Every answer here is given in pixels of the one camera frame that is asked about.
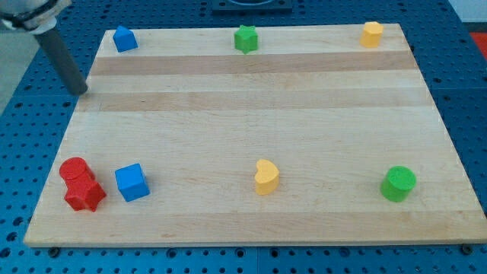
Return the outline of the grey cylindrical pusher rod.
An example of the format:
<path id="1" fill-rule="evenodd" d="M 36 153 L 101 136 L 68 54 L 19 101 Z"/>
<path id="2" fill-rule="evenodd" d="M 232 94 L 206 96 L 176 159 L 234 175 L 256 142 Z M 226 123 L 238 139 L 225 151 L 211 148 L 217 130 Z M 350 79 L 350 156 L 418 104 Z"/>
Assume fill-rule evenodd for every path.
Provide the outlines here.
<path id="1" fill-rule="evenodd" d="M 34 38 L 45 52 L 68 92 L 73 96 L 85 94 L 88 91 L 85 77 L 80 72 L 57 28 L 34 34 Z"/>

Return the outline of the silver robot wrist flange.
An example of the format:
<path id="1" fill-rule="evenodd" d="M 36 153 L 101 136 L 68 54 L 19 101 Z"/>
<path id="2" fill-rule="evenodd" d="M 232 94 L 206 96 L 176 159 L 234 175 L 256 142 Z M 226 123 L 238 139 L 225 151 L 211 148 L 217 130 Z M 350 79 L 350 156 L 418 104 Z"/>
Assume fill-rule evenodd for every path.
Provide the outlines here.
<path id="1" fill-rule="evenodd" d="M 71 0 L 1 0 L 1 22 L 11 30 L 42 34 L 56 26 L 56 16 L 71 4 Z"/>

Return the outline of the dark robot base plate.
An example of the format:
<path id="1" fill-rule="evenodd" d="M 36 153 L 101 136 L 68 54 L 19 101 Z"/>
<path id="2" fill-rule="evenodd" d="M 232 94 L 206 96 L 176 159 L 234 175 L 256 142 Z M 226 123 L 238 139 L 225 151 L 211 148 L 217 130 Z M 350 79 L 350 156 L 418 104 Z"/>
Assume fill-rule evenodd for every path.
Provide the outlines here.
<path id="1" fill-rule="evenodd" d="M 211 0 L 213 13 L 292 11 L 293 0 Z"/>

